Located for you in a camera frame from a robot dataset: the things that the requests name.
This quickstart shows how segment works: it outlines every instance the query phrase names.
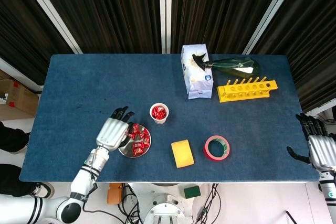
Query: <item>yellow sponge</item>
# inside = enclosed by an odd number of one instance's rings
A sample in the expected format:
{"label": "yellow sponge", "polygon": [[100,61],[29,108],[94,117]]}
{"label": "yellow sponge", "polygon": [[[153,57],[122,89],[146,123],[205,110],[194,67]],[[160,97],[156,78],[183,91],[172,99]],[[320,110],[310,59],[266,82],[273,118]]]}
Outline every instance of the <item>yellow sponge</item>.
{"label": "yellow sponge", "polygon": [[172,143],[172,149],[177,168],[194,164],[194,158],[188,140]]}

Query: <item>red tape roll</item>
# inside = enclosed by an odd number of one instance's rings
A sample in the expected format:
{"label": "red tape roll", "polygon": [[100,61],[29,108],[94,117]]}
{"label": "red tape roll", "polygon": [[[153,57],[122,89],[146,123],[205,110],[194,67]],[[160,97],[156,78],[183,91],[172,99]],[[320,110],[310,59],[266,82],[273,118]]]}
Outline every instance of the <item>red tape roll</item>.
{"label": "red tape roll", "polygon": [[[214,155],[212,155],[209,151],[209,143],[211,141],[218,141],[219,143],[222,144],[223,146],[223,149],[224,149],[224,153],[221,157],[215,157]],[[222,136],[218,136],[218,135],[215,135],[215,136],[211,136],[208,138],[208,140],[205,142],[205,145],[204,145],[204,153],[205,153],[205,156],[209,159],[211,159],[212,161],[215,161],[215,162],[219,162],[219,161],[222,161],[224,159],[226,159],[226,157],[229,155],[230,153],[230,145],[229,145],[229,142],[223,138]]]}

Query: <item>white cup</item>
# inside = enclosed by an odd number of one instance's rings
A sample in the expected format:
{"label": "white cup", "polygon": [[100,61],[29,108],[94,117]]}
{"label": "white cup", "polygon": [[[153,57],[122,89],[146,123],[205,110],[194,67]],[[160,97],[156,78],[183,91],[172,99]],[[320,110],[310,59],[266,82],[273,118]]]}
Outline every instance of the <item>white cup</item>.
{"label": "white cup", "polygon": [[[166,111],[166,117],[164,118],[164,119],[160,119],[160,120],[158,120],[158,119],[155,119],[153,116],[152,116],[152,110],[153,110],[153,108],[154,107],[156,107],[156,106],[162,106],[162,107],[164,107],[164,109],[165,109],[165,111]],[[154,122],[155,123],[157,123],[157,124],[163,124],[165,121],[166,121],[166,119],[167,119],[167,117],[168,117],[168,115],[169,115],[169,109],[168,109],[168,107],[165,105],[165,104],[163,104],[163,103],[156,103],[156,104],[153,104],[152,106],[151,106],[151,108],[149,109],[149,114],[151,115],[151,118],[154,120]]]}

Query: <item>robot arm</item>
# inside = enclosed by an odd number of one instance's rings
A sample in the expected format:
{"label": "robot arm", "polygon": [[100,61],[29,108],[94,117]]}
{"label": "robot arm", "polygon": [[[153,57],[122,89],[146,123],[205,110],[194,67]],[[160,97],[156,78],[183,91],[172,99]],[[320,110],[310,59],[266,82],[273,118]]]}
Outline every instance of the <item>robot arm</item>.
{"label": "robot arm", "polygon": [[312,166],[320,174],[320,186],[324,194],[325,202],[332,223],[336,224],[336,143],[329,137],[324,124],[311,116],[297,115],[302,125],[309,149],[309,157],[297,155],[293,149],[287,146],[289,154],[299,161]]}
{"label": "robot arm", "polygon": [[134,113],[129,112],[122,118],[127,108],[116,109],[105,121],[97,136],[98,147],[91,151],[71,183],[69,198],[16,198],[0,195],[0,223],[31,224],[44,218],[57,219],[63,223],[76,221],[83,204],[97,189],[96,181],[109,159],[109,152],[125,146],[129,140],[127,131],[128,128],[132,129],[133,123],[128,124],[127,120]]}

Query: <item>person's leg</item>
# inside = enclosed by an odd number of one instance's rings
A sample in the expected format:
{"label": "person's leg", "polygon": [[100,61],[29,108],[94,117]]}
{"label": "person's leg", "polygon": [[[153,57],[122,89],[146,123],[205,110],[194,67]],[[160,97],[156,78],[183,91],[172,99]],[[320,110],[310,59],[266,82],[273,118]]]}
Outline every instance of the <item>person's leg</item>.
{"label": "person's leg", "polygon": [[37,183],[20,181],[20,172],[20,167],[15,165],[0,164],[0,194],[20,197],[34,192],[37,187]]}
{"label": "person's leg", "polygon": [[29,134],[19,129],[11,129],[0,122],[0,149],[7,152],[18,152],[29,141]]}

